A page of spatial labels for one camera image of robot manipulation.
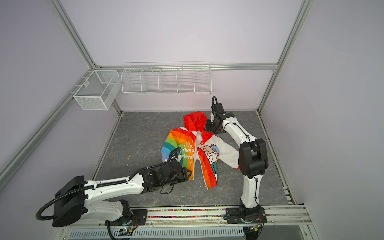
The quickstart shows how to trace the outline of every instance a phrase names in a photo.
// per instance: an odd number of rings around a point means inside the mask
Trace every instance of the colorful jacket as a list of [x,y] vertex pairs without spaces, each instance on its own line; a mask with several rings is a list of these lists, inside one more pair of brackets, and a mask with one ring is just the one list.
[[161,153],[165,162],[173,149],[181,147],[178,161],[181,166],[192,171],[189,180],[194,179],[195,162],[200,160],[205,185],[209,189],[217,186],[217,160],[220,159],[230,167],[238,168],[238,151],[221,138],[205,132],[206,121],[207,117],[202,112],[184,116],[185,127],[170,131]]

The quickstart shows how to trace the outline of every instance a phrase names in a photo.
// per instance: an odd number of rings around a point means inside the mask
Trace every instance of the white sleeve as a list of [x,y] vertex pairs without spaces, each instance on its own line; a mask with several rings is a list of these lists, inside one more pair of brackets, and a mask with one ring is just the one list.
[[213,135],[211,139],[220,152],[218,158],[228,166],[237,168],[239,152],[234,147],[224,142],[220,137]]

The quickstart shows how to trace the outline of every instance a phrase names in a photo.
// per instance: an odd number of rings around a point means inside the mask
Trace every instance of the metal basket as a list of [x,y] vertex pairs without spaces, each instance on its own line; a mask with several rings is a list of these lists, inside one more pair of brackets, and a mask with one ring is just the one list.
[[117,71],[94,70],[73,97],[84,110],[108,110],[120,90]]
[[143,93],[211,93],[212,77],[208,64],[171,66],[124,66],[122,91]]

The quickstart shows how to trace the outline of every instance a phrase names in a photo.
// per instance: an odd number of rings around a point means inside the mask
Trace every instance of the cartoon animal print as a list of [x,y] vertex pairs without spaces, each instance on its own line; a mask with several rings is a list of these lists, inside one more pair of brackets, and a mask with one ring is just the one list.
[[201,147],[201,149],[204,151],[205,155],[207,156],[207,159],[209,163],[211,164],[211,168],[214,172],[214,174],[217,174],[217,168],[216,168],[216,162],[218,160],[219,156],[219,150],[216,145],[211,144],[211,145],[205,145]]

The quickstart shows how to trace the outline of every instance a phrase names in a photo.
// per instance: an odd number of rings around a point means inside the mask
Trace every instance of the white wire basket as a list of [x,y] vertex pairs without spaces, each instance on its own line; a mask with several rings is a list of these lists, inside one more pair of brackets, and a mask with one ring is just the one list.
[[108,110],[121,87],[117,71],[93,70],[73,97],[84,110]]
[[212,92],[209,64],[123,66],[121,84],[126,94]]

